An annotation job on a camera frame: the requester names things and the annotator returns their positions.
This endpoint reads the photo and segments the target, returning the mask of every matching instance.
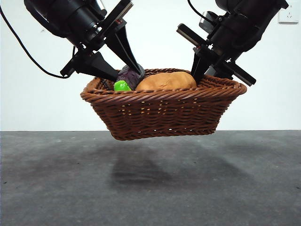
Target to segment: electrical outlet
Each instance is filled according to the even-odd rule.
[[[287,9],[281,9],[278,13],[280,24],[297,24],[300,20],[301,0],[287,0]]]

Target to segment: wicker basket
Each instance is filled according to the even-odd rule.
[[[178,71],[184,70],[152,69],[146,76]],[[112,90],[113,82],[95,78],[81,97],[91,103],[115,139],[134,140],[212,134],[231,102],[247,89],[236,81],[206,75],[196,89]]]

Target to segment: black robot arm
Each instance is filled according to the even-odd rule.
[[[78,52],[61,70],[63,76],[75,71],[115,81],[117,72],[98,51],[106,44],[129,67],[140,73],[131,51],[123,16],[133,6],[121,0],[106,17],[97,0],[24,0],[32,16],[47,30],[67,38]]]
[[[256,79],[237,66],[235,61],[261,40],[272,18],[281,8],[287,8],[288,4],[285,0],[215,1],[226,14],[203,14],[199,25],[209,34],[207,40],[184,24],[179,25],[177,30],[195,45],[192,75],[196,81],[200,81],[206,72],[228,79],[233,79],[232,75],[236,75],[251,86],[256,83]]]

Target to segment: gray floor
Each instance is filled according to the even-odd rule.
[[[300,226],[301,131],[1,133],[3,226]]]

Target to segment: purple cabbage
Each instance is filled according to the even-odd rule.
[[[128,86],[131,90],[135,90],[138,84],[144,79],[145,77],[145,70],[141,65],[138,65],[141,71],[141,74],[134,71],[129,66],[124,66],[122,70],[118,73],[118,77],[116,81],[124,80],[127,82]]]

